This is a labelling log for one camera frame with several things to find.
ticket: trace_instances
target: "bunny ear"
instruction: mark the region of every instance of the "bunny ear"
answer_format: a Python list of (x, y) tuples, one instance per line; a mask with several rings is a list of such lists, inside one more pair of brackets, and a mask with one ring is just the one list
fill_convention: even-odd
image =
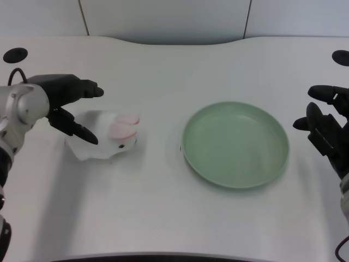
[(137, 134), (135, 126), (124, 123), (112, 123), (109, 129), (111, 139), (129, 139)]
[(115, 122), (125, 124), (138, 124), (140, 122), (140, 116), (138, 114), (118, 115), (115, 117)]

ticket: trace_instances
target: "stuffed bunny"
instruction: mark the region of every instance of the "stuffed bunny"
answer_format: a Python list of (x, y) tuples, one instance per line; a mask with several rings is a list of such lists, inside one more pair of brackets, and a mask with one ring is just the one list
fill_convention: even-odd
[(66, 138), (79, 160), (107, 159), (124, 152), (136, 143), (137, 114), (122, 115), (113, 111), (87, 111), (75, 117), (75, 122), (89, 129), (98, 138), (98, 145), (90, 144), (76, 136)]

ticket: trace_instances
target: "table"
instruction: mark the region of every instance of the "table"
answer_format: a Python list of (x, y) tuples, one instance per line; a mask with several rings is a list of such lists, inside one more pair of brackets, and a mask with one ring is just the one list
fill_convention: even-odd
[[(5, 261), (133, 252), (335, 260), (334, 248), (348, 234), (340, 180), (308, 134), (292, 124), (314, 101), (306, 94), (310, 86), (349, 87), (349, 69), (331, 57), (349, 50), (348, 38), (153, 46), (104, 37), (0, 37), (0, 53), (14, 47), (26, 48), (28, 57), (18, 64), (1, 61), (0, 84), (6, 85), (15, 67), (27, 77), (75, 74), (97, 82), (105, 95), (67, 110), (139, 112), (141, 123), (132, 151), (79, 162), (64, 134), (46, 119), (37, 122), (4, 188), (2, 215), (13, 229)], [(226, 100), (258, 106), (285, 128), (290, 158), (273, 183), (225, 189), (186, 164), (180, 151), (186, 121)], [(317, 103), (343, 124), (333, 108)]]

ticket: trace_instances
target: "round plate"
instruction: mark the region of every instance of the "round plate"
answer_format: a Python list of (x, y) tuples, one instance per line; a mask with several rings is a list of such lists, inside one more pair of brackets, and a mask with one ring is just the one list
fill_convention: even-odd
[(225, 187), (268, 183), (285, 169), (288, 139), (279, 122), (255, 106), (223, 102), (187, 123), (182, 151), (202, 177)]

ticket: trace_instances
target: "wall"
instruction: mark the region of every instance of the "wall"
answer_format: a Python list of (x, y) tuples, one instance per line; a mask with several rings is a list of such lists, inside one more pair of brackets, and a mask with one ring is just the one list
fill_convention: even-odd
[(106, 35), (217, 44), (262, 35), (349, 37), (348, 0), (0, 0), (0, 35)]
[(82, 0), (90, 35), (145, 44), (243, 38), (250, 0)]
[(252, 0), (245, 37), (349, 37), (348, 0)]
[(0, 35), (87, 35), (78, 0), (0, 0)]

